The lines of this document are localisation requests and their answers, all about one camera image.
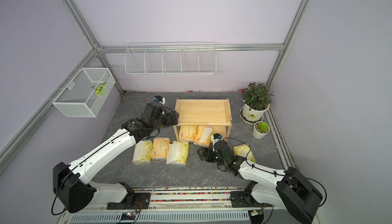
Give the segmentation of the orange tissue pack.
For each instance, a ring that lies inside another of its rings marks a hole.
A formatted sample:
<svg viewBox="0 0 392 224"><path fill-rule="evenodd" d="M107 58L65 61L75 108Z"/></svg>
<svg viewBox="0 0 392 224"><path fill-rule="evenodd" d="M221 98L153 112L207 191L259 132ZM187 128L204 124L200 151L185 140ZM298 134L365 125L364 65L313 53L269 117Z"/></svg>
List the orange tissue pack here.
<svg viewBox="0 0 392 224"><path fill-rule="evenodd" d="M211 136L213 135L212 127L198 126L194 136L194 144L208 148L211 143Z"/></svg>
<svg viewBox="0 0 392 224"><path fill-rule="evenodd" d="M183 125L179 131L179 140L185 142L193 142L197 133L197 126Z"/></svg>
<svg viewBox="0 0 392 224"><path fill-rule="evenodd" d="M171 139L168 137L155 138L151 150L152 160L165 160L167 158Z"/></svg>

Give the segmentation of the wooden two-tier shelf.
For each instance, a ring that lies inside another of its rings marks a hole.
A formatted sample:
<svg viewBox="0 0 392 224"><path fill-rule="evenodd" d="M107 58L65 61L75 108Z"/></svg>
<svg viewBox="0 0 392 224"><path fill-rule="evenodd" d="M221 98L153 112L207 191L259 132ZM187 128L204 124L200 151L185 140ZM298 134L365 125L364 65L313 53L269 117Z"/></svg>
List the wooden two-tier shelf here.
<svg viewBox="0 0 392 224"><path fill-rule="evenodd" d="M179 127L183 125L206 125L215 133L229 136L232 129L232 115L229 99L178 99L175 110L179 122L174 126L179 139Z"/></svg>

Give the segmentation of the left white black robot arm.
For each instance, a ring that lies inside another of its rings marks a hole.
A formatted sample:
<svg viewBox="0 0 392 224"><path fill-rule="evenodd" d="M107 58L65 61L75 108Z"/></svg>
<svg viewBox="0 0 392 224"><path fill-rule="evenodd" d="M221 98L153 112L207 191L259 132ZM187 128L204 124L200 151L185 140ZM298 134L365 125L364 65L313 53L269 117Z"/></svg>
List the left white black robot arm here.
<svg viewBox="0 0 392 224"><path fill-rule="evenodd" d="M60 162L53 169L53 192L65 211L76 213L88 206L105 205L108 210L142 209L140 198L125 182L103 184L93 182L94 176L125 150L149 139L179 122L179 113L165 106L164 98L156 96L138 118L125 122L109 139L69 164Z"/></svg>

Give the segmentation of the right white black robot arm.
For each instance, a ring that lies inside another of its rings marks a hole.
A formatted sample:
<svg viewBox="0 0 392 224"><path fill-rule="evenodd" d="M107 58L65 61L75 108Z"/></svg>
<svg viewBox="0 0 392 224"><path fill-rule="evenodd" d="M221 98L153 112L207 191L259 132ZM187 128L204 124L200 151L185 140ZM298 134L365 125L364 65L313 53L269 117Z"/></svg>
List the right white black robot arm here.
<svg viewBox="0 0 392 224"><path fill-rule="evenodd" d="M235 177L248 180L243 191L232 191L233 208L258 208L265 204L280 207L301 224L311 224L319 207L327 199L315 186L316 180L305 177L296 168L268 168L235 155L225 140L197 151L200 160L224 167Z"/></svg>

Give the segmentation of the green tissue pack middle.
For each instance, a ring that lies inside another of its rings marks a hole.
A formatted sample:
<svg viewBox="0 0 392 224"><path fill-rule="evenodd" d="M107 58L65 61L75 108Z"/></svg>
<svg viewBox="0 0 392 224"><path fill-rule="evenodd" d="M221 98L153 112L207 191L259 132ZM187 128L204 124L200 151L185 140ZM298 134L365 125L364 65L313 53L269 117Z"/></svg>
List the green tissue pack middle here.
<svg viewBox="0 0 392 224"><path fill-rule="evenodd" d="M186 165L189 154L189 143L174 141L169 145L166 164Z"/></svg>

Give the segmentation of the green tissue pack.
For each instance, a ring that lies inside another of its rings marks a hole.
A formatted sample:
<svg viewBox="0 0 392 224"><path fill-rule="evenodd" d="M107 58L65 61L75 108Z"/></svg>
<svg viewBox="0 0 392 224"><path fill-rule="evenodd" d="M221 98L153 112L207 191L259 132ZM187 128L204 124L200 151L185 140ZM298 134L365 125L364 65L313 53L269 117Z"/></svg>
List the green tissue pack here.
<svg viewBox="0 0 392 224"><path fill-rule="evenodd" d="M189 154L189 143L174 141L169 145L166 164L186 165Z"/></svg>
<svg viewBox="0 0 392 224"><path fill-rule="evenodd" d="M254 157L250 147L247 145L243 144L243 145L235 146L235 147L233 147L233 152L237 156L247 158L251 162L256 163L255 157Z"/></svg>
<svg viewBox="0 0 392 224"><path fill-rule="evenodd" d="M139 141L134 148L134 155L132 162L135 165L150 163L151 151L153 148L153 142L151 140Z"/></svg>

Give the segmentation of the green tissue pack right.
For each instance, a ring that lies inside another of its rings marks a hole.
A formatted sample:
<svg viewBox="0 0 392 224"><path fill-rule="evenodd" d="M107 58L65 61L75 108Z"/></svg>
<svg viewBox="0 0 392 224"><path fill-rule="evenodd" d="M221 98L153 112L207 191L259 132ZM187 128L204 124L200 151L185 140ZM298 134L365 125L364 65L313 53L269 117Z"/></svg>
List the green tissue pack right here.
<svg viewBox="0 0 392 224"><path fill-rule="evenodd" d="M247 145L243 144L243 145L235 146L235 147L233 147L233 152L237 156L247 158L251 162L256 163L255 157L254 157L250 147Z"/></svg>

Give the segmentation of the green tissue pack far left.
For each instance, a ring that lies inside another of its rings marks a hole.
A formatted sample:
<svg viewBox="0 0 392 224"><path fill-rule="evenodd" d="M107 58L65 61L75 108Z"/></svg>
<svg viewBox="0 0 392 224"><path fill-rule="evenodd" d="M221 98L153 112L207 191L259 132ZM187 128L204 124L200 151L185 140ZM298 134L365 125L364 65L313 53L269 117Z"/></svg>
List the green tissue pack far left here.
<svg viewBox="0 0 392 224"><path fill-rule="evenodd" d="M151 140L139 141L134 148L134 155L132 162L135 165L150 163L151 151L153 148L153 142Z"/></svg>

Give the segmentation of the small potted succulent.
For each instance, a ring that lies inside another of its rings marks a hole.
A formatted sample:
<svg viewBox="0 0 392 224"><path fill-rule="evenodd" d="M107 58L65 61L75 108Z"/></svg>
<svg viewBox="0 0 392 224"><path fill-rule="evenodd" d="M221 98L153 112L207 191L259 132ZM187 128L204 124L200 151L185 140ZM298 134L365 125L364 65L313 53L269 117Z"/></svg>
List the small potted succulent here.
<svg viewBox="0 0 392 224"><path fill-rule="evenodd" d="M270 132L270 127L266 122L259 121L254 124L253 136L256 139L262 139Z"/></svg>

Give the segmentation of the large potted green plant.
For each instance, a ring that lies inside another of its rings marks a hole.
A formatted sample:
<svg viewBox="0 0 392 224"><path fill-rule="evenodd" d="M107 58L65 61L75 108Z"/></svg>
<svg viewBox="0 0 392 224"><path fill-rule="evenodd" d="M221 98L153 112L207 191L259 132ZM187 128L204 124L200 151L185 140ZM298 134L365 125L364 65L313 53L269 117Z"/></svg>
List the large potted green plant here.
<svg viewBox="0 0 392 224"><path fill-rule="evenodd" d="M272 104L273 92L265 83L249 83L242 90L243 107L240 111L242 120L247 124L255 124L263 119Z"/></svg>

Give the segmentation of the green leaf in basket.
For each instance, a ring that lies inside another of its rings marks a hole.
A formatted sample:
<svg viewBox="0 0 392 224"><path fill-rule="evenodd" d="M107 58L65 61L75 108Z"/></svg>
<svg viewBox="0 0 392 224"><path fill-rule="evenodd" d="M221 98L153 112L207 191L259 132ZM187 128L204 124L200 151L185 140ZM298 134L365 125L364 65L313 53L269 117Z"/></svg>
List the green leaf in basket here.
<svg viewBox="0 0 392 224"><path fill-rule="evenodd" d="M109 92L107 91L106 84L107 84L107 82L103 82L100 85L92 87L96 96L107 96L108 95Z"/></svg>

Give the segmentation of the aluminium rail frame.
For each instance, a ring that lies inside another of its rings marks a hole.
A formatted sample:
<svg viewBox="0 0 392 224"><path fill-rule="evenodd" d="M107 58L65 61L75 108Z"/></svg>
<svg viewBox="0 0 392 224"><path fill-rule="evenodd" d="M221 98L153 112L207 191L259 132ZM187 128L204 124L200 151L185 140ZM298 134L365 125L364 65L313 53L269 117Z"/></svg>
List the aluminium rail frame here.
<svg viewBox="0 0 392 224"><path fill-rule="evenodd" d="M287 210L265 204L262 208L232 208L231 191L240 188L139 189L151 194L148 209L107 210L105 205L63 213L60 224L270 224L272 214L299 223Z"/></svg>

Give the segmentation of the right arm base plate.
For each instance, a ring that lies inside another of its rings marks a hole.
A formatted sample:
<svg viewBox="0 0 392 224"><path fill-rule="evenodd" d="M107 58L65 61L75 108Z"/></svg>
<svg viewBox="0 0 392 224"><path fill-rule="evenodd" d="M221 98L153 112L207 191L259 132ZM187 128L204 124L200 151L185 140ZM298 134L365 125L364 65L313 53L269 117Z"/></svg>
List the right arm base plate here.
<svg viewBox="0 0 392 224"><path fill-rule="evenodd" d="M264 203L257 202L251 193L246 191L231 191L229 200L232 208L262 208Z"/></svg>

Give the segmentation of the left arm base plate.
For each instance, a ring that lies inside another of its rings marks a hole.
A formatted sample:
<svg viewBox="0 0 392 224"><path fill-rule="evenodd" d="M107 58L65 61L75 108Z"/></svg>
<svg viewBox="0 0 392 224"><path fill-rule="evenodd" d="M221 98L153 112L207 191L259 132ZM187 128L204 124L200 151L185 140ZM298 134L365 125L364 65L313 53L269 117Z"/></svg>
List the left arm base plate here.
<svg viewBox="0 0 392 224"><path fill-rule="evenodd" d="M149 192L128 193L120 203L108 203L107 210L148 209L151 194Z"/></svg>

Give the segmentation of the white mesh wall basket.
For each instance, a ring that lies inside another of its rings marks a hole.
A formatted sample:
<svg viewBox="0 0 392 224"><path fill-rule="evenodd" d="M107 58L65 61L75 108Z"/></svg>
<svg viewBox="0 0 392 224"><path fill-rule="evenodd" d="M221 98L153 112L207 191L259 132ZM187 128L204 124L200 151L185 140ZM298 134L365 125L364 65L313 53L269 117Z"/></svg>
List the white mesh wall basket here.
<svg viewBox="0 0 392 224"><path fill-rule="evenodd" d="M92 87L107 82L110 93L115 85L112 73L107 68L82 68L52 101L66 117L95 118L107 96L96 96Z"/></svg>

